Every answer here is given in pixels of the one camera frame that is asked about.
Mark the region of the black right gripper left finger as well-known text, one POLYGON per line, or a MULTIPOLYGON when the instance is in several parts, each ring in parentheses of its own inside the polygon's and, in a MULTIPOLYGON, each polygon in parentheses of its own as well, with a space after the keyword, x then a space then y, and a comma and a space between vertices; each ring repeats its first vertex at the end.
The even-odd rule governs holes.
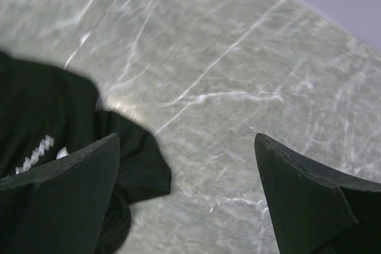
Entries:
POLYGON ((111 134, 1 179, 1 253, 94 253, 120 162, 111 134))

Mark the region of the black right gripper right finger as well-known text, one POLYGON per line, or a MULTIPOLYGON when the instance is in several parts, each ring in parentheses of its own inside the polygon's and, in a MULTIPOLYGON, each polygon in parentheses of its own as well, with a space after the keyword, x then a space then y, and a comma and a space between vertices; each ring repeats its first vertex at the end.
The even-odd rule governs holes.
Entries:
POLYGON ((280 253, 380 253, 380 183, 258 133, 255 157, 280 253))

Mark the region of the black printed t-shirt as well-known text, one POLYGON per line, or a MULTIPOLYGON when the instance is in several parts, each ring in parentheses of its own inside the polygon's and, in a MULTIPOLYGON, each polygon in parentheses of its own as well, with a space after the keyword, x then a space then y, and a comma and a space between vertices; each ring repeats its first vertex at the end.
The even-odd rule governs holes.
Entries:
POLYGON ((76 152, 115 133, 120 166, 96 253, 116 253, 131 225, 130 206, 168 195, 171 169, 147 129, 103 108, 88 78, 1 53, 1 176, 76 152))

